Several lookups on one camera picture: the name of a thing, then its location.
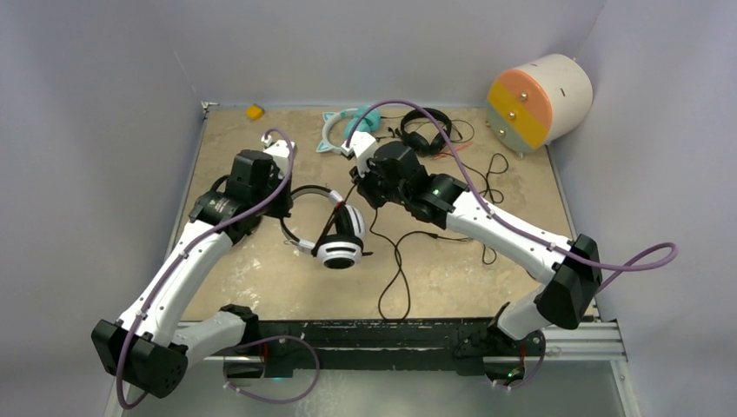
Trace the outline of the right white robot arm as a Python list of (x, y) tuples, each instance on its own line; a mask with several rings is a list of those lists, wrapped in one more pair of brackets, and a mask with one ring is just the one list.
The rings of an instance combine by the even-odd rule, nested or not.
[(352, 182), (372, 208), (397, 204), (419, 222), (495, 250), (538, 282), (535, 291), (502, 306), (491, 321), (488, 342), (494, 351), (507, 354), (529, 334), (550, 325), (579, 327), (601, 285), (600, 270), (589, 266), (598, 254), (593, 240), (580, 235), (572, 241), (496, 208), (474, 194), (469, 184), (428, 173), (415, 152), (399, 142), (353, 141), (344, 151), (356, 159)]

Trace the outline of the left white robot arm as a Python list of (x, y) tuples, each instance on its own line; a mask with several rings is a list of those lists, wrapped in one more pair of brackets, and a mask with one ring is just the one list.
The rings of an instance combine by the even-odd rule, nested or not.
[(149, 286), (118, 319), (95, 325), (91, 339), (104, 369), (116, 379), (123, 408), (137, 404), (127, 400), (126, 385), (164, 398), (190, 366), (209, 355), (224, 348), (239, 355), (256, 350), (259, 332), (249, 308), (226, 306), (187, 330), (178, 324), (218, 261), (251, 235), (263, 216), (287, 215), (294, 160), (295, 151), (283, 142), (239, 152), (230, 173), (196, 200), (178, 243)]

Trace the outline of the white and black headphones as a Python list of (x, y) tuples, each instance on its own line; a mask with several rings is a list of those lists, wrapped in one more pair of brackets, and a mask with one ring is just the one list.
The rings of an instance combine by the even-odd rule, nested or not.
[(280, 228), (286, 242), (300, 253), (317, 259), (325, 268), (341, 270), (352, 268), (365, 256), (372, 253), (365, 249), (364, 240), (371, 227), (366, 225), (362, 212), (348, 204), (348, 197), (325, 186), (308, 184), (291, 191), (291, 198), (319, 195), (332, 205), (321, 233), (314, 240), (303, 239), (280, 220)]

